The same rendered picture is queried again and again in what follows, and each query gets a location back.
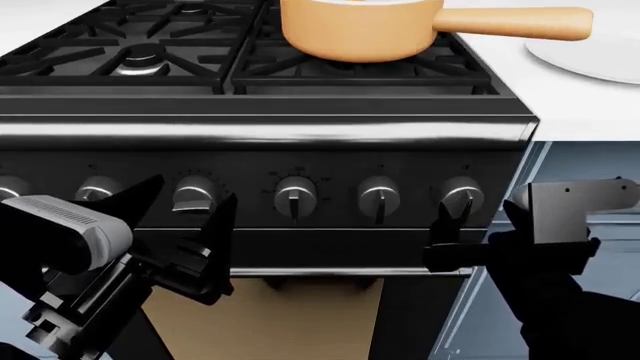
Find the silver stove knob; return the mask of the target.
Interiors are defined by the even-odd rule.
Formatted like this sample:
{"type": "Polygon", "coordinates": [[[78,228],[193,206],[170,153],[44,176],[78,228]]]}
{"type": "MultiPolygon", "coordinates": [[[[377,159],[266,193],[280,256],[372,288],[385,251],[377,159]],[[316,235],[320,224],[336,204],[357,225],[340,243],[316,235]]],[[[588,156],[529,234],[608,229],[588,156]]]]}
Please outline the silver stove knob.
{"type": "Polygon", "coordinates": [[[32,186],[24,179],[17,176],[0,176],[0,202],[32,193],[32,186]]]}
{"type": "Polygon", "coordinates": [[[400,192],[396,183],[387,176],[371,176],[358,187],[360,212],[374,219],[374,224],[383,224],[385,218],[400,206],[400,192]]]}
{"type": "Polygon", "coordinates": [[[75,200],[103,200],[123,190],[123,186],[108,176],[91,176],[76,191],[75,200]]]}
{"type": "Polygon", "coordinates": [[[438,197],[453,218],[460,218],[468,203],[471,203],[469,214],[478,212],[485,200],[480,185],[467,176],[447,179],[440,186],[438,197]]]}
{"type": "Polygon", "coordinates": [[[206,214],[217,205],[216,185],[205,176],[186,176],[176,185],[172,212],[206,214]]]}

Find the black cast iron grate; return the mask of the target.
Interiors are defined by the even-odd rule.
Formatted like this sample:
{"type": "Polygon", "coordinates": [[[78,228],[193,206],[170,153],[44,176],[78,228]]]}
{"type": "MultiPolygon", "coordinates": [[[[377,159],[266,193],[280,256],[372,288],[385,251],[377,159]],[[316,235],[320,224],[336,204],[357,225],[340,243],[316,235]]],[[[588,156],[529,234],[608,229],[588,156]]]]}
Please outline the black cast iron grate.
{"type": "Polygon", "coordinates": [[[278,0],[265,0],[229,83],[237,95],[506,95],[508,89],[455,35],[393,62],[350,63],[296,50],[281,31],[278,0]]]}
{"type": "Polygon", "coordinates": [[[179,14],[176,0],[107,0],[0,56],[2,95],[221,95],[262,0],[207,0],[179,14]],[[149,76],[118,76],[124,49],[166,47],[149,76]]]}

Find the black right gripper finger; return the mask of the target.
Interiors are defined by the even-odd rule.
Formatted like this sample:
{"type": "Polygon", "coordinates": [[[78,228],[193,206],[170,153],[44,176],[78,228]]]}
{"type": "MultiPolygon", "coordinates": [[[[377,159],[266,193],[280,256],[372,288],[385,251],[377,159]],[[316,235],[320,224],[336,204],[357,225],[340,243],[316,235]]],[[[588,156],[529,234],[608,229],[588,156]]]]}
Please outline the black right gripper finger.
{"type": "Polygon", "coordinates": [[[430,227],[430,245],[457,244],[460,242],[460,230],[471,213],[473,200],[467,200],[461,215],[454,218],[443,203],[439,203],[438,216],[430,227]]]}
{"type": "Polygon", "coordinates": [[[513,243],[533,243],[533,220],[530,212],[510,200],[503,202],[503,210],[513,227],[513,230],[505,233],[507,239],[513,243]]]}

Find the round gas burner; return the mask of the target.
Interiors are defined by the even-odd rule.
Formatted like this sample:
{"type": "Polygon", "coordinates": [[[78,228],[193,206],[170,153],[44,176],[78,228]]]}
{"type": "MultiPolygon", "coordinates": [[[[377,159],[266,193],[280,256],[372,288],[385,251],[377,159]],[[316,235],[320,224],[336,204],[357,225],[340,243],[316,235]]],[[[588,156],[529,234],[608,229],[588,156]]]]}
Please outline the round gas burner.
{"type": "Polygon", "coordinates": [[[201,15],[207,14],[205,7],[207,0],[176,0],[179,14],[201,15]]]}
{"type": "Polygon", "coordinates": [[[134,44],[124,49],[124,59],[114,74],[118,76],[149,76],[166,64],[166,47],[161,44],[134,44]]]}

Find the white round plate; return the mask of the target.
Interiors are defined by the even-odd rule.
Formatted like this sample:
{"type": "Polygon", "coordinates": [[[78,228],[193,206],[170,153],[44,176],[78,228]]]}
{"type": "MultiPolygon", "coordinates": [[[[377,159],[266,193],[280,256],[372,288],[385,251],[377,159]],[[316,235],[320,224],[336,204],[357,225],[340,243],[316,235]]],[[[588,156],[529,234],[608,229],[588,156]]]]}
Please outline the white round plate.
{"type": "Polygon", "coordinates": [[[574,42],[530,39],[525,47],[533,56],[565,71],[640,85],[640,38],[592,35],[574,42]]]}

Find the black gas stove range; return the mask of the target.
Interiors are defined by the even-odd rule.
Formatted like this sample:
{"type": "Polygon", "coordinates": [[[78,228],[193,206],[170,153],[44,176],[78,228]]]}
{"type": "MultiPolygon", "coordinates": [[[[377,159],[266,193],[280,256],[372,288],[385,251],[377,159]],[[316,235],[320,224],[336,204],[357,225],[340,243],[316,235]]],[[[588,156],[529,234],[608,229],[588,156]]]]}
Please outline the black gas stove range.
{"type": "MultiPolygon", "coordinates": [[[[507,86],[506,95],[237,95],[239,54],[221,95],[0,94],[0,176],[72,201],[91,176],[125,190],[161,175],[134,241],[191,239],[236,194],[231,269],[425,268],[442,183],[480,185],[484,204],[460,239],[481,242],[539,123],[507,86]],[[209,213],[172,212],[186,176],[216,185],[209,213]],[[287,176],[317,189],[316,209],[298,221],[274,206],[287,176]],[[400,192],[379,225],[358,207],[371,176],[400,192]]],[[[233,293],[213,305],[153,287],[97,360],[428,360],[470,277],[231,277],[233,293]]],[[[32,305],[2,284],[0,342],[59,360],[27,336],[32,305]]]]}

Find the blue grey kitchen cabinet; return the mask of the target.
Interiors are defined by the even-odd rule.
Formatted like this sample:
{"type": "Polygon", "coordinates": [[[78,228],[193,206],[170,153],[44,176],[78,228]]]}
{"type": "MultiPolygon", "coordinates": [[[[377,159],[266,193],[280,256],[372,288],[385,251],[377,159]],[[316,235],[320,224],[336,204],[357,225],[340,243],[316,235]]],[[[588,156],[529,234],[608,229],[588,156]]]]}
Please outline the blue grey kitchen cabinet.
{"type": "MultiPolygon", "coordinates": [[[[640,142],[536,142],[513,185],[620,176],[640,184],[640,142]]],[[[585,290],[640,301],[640,204],[599,212],[588,226],[602,241],[582,275],[585,290]]],[[[428,360],[527,360],[520,324],[486,269],[465,281],[428,360]]]]}

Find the silver oven temperature knob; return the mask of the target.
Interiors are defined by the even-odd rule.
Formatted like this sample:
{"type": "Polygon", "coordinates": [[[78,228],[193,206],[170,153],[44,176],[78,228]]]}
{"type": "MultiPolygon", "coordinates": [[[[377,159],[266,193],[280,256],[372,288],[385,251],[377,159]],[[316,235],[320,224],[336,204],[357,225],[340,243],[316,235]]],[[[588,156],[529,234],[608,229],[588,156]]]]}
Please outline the silver oven temperature knob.
{"type": "Polygon", "coordinates": [[[316,185],[306,177],[287,176],[276,186],[275,209],[293,221],[298,221],[314,212],[317,202],[316,185]]]}

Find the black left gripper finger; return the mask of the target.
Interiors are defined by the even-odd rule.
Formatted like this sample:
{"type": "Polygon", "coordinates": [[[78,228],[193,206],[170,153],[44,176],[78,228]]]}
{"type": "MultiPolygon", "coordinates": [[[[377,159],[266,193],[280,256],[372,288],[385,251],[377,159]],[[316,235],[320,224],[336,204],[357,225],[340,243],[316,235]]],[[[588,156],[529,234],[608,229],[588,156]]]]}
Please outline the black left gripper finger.
{"type": "Polygon", "coordinates": [[[110,197],[93,201],[72,200],[71,203],[117,218],[121,224],[118,224],[118,236],[109,236],[111,244],[131,245],[133,230],[156,201],[164,185],[164,177],[155,175],[110,197]]]}
{"type": "Polygon", "coordinates": [[[201,230],[200,238],[211,251],[201,273],[201,297],[230,296],[233,293],[230,262],[237,206],[236,194],[230,194],[219,204],[201,230]]]}

